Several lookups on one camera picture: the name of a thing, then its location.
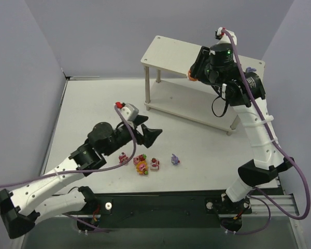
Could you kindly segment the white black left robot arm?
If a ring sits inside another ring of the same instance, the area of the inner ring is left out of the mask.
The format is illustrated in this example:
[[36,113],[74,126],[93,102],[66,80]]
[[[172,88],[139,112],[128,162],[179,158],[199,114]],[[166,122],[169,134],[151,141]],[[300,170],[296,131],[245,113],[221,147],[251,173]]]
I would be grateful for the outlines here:
[[79,181],[106,164],[105,156],[119,150],[128,142],[149,148],[162,133],[149,129],[147,116],[138,115],[132,123],[112,128],[100,122],[88,134],[86,141],[62,163],[39,180],[14,190],[0,191],[0,216],[11,239],[30,232],[37,223],[68,212],[93,212],[99,201],[89,187],[79,187],[57,196],[67,185]]

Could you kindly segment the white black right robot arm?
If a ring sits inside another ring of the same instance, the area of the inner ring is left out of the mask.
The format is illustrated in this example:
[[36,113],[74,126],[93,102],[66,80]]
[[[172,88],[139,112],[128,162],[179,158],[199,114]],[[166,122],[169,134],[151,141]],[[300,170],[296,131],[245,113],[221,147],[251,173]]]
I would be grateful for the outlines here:
[[238,168],[239,178],[225,191],[232,202],[244,199],[253,187],[272,181],[291,167],[273,144],[277,141],[268,114],[265,90],[259,75],[240,73],[230,44],[201,47],[190,67],[192,79],[211,86],[237,113],[249,139],[253,159]]

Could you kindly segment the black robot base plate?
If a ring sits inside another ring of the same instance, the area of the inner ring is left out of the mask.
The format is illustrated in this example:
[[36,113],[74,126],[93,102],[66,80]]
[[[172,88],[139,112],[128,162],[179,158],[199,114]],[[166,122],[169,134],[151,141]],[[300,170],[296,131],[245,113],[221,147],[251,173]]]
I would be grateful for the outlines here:
[[97,193],[96,203],[71,215],[103,229],[218,228],[224,218],[251,214],[250,200],[232,202],[222,190]]

